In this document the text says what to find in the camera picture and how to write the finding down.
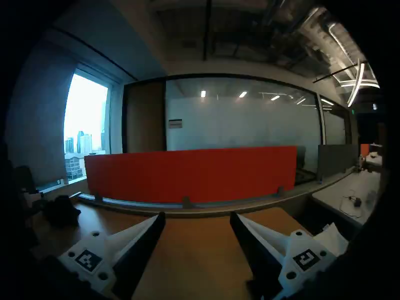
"glass wall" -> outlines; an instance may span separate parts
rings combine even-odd
[[[106,83],[77,70],[69,87],[64,118],[64,163],[68,181],[86,176],[84,156],[107,154]]]
[[[335,102],[321,97],[325,142],[327,145],[352,143],[349,111]]]
[[[317,170],[321,131],[311,92],[274,82],[207,77],[168,80],[165,97],[169,151],[297,146],[298,173]]]

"skyscraper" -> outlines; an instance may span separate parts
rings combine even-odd
[[[83,131],[78,132],[78,140],[76,144],[76,152],[81,153],[81,137],[84,135]]]
[[[101,104],[101,132],[104,131],[104,123],[106,121],[106,102]]]
[[[101,132],[101,150],[106,150],[106,136],[104,130]]]
[[[74,139],[72,137],[65,141],[65,153],[74,153]]]
[[[80,137],[80,150],[83,155],[87,155],[92,152],[92,135],[84,134]]]

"red partition panel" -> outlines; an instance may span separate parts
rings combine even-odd
[[[370,144],[361,144],[360,148],[362,157],[367,157],[367,155],[370,153]]]
[[[181,203],[246,199],[295,185],[296,147],[252,147],[85,156],[92,195]]]

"wall sign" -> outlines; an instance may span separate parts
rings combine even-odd
[[[182,128],[182,119],[168,120],[169,129]]]

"building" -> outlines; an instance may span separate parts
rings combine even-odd
[[[65,153],[74,153],[74,138],[69,137],[65,141]]]
[[[101,150],[106,150],[106,134],[104,130],[101,132]]]
[[[66,177],[68,180],[74,180],[83,176],[80,159],[83,159],[82,154],[67,153],[64,156]]]
[[[84,135],[83,131],[78,132],[78,140],[76,144],[76,152],[81,153],[81,137]]]
[[[80,137],[80,151],[83,155],[88,155],[92,152],[92,135],[84,134]]]

